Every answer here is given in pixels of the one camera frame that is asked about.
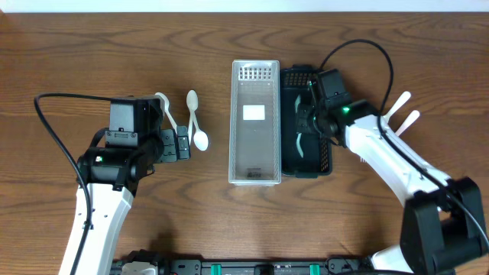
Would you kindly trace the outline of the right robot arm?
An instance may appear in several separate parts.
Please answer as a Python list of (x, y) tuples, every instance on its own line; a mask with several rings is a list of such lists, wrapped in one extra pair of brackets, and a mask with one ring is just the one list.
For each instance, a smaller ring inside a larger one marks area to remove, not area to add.
[(391, 130), (366, 100), (352, 101), (338, 70), (300, 79), (312, 98), (296, 103), (299, 133), (349, 149), (390, 187), (403, 206), (398, 245), (369, 257), (374, 274), (446, 274), (488, 253), (481, 191), (452, 179)]

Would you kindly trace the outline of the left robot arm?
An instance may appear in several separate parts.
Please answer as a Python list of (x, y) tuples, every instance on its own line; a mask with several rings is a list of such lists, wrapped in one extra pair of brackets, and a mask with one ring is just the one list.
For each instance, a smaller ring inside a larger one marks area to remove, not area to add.
[(118, 235), (131, 209), (139, 181), (159, 163), (190, 157), (187, 128), (173, 123), (169, 99), (158, 92), (110, 101), (109, 126), (94, 134), (77, 160), (86, 185), (76, 193), (76, 214), (61, 274), (107, 274)]

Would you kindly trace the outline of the white fork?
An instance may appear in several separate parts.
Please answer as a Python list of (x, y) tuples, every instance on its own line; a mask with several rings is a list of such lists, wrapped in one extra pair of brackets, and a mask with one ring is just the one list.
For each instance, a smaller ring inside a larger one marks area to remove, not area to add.
[(391, 117), (408, 102), (408, 100), (411, 98), (411, 95), (412, 94), (409, 91), (404, 91), (400, 95), (400, 97), (395, 101), (389, 111), (384, 115), (384, 120), (386, 121), (386, 123), (388, 123)]

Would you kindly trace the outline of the white spoon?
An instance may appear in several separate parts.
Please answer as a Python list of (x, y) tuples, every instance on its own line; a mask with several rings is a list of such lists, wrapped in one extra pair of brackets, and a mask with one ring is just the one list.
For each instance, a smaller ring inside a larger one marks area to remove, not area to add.
[(405, 130), (407, 130), (418, 118), (420, 117), (420, 112), (418, 110), (413, 110), (408, 114), (401, 126), (396, 130), (395, 135), (400, 136)]
[(161, 108), (164, 111), (165, 115), (167, 116), (173, 130), (177, 132), (177, 124), (175, 120), (173, 119), (173, 116), (170, 113), (170, 101), (169, 99), (161, 92), (156, 92), (155, 96), (157, 96), (160, 99), (160, 104)]

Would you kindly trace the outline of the white spoon bowl up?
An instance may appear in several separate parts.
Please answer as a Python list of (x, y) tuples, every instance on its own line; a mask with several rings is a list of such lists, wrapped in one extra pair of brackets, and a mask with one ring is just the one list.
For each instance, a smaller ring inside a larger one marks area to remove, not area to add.
[(186, 97), (186, 104), (189, 109), (190, 117), (189, 117), (189, 138), (192, 138), (194, 143), (197, 144), (196, 138), (194, 135), (192, 135), (193, 130), (197, 129), (197, 126), (195, 124), (195, 112), (198, 108), (198, 96), (196, 94), (195, 90), (190, 90), (187, 94)]

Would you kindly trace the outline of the white spoon bowl down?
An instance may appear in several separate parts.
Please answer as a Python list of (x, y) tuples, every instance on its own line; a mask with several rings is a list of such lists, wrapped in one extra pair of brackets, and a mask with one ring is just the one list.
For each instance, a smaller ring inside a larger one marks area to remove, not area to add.
[(196, 132), (193, 136), (194, 144), (200, 151), (205, 151), (209, 147), (208, 135), (200, 129), (195, 112), (192, 112), (192, 120), (196, 129)]

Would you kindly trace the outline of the pale green fork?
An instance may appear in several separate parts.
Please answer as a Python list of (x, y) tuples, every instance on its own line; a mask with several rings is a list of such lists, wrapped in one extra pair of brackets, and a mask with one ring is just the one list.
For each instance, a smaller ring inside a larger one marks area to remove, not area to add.
[[(295, 108), (295, 114), (296, 115), (299, 114), (299, 104), (300, 103), (301, 103), (301, 95), (298, 95), (296, 97), (295, 102), (294, 102), (294, 108)], [(300, 144), (301, 137), (302, 137), (302, 133), (297, 132), (297, 136), (296, 136), (296, 149), (297, 149), (297, 152), (299, 153), (300, 157), (303, 158), (304, 157), (304, 153), (303, 153), (302, 146)]]

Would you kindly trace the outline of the black plastic basket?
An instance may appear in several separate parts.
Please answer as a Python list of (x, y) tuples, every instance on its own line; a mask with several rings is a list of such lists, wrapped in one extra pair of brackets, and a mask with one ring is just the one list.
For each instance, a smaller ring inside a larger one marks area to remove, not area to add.
[(296, 114), (294, 102), (311, 105), (313, 98), (308, 81), (317, 69), (311, 65), (293, 65), (280, 71), (281, 170), (286, 176), (317, 178), (332, 172), (331, 144), (316, 134), (302, 134), (304, 157), (296, 149)]

